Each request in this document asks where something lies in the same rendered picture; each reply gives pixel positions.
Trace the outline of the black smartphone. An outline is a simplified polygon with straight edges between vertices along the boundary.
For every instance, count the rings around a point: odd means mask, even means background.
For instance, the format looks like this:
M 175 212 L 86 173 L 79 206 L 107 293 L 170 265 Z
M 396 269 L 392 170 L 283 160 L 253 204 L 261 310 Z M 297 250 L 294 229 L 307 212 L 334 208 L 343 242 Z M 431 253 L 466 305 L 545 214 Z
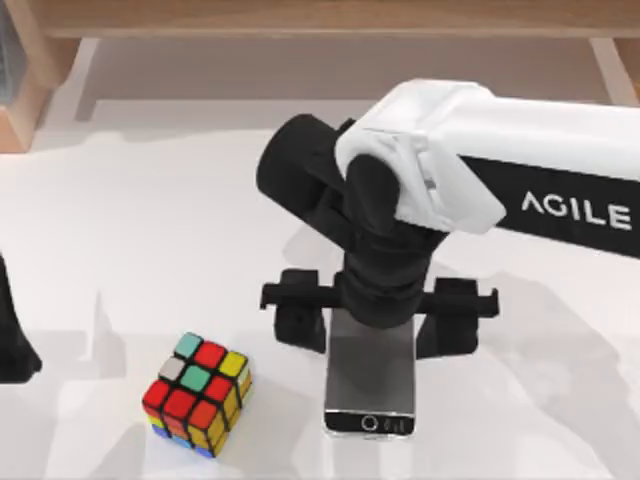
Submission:
M 376 329 L 331 312 L 325 428 L 332 434 L 406 438 L 416 423 L 414 323 Z

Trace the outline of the multicoloured puzzle cube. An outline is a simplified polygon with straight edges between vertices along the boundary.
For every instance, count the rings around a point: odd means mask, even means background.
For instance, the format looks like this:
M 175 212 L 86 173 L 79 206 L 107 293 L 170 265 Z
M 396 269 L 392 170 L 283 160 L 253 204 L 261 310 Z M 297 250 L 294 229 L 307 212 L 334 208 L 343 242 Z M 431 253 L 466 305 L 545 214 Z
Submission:
M 186 332 L 144 392 L 141 405 L 156 435 L 215 459 L 252 386 L 247 355 Z

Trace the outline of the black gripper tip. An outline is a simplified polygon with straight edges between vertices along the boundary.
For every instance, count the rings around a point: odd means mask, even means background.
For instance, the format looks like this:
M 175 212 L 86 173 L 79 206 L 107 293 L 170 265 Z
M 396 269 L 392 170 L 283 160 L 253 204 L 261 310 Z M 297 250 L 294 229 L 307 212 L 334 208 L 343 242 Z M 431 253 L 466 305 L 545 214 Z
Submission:
M 0 384 L 27 383 L 42 366 L 19 322 L 6 263 L 0 254 Z

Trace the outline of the pale wooden shelf unit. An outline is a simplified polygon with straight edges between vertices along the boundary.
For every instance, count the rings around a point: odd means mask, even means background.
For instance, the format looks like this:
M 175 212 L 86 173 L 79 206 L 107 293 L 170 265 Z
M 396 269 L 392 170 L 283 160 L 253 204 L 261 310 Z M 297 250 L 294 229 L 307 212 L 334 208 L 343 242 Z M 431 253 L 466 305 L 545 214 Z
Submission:
M 50 91 L 86 37 L 507 36 L 609 38 L 640 98 L 640 0 L 0 0 L 27 55 L 0 152 L 30 147 Z

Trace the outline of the grey pierced panel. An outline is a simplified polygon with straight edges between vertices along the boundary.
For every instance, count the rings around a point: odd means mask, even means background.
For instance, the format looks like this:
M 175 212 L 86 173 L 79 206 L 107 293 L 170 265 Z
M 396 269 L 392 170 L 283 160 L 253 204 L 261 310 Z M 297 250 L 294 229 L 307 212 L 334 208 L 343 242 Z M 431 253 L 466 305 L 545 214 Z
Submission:
M 10 105 L 17 98 L 25 71 L 24 48 L 5 0 L 0 0 L 0 106 Z

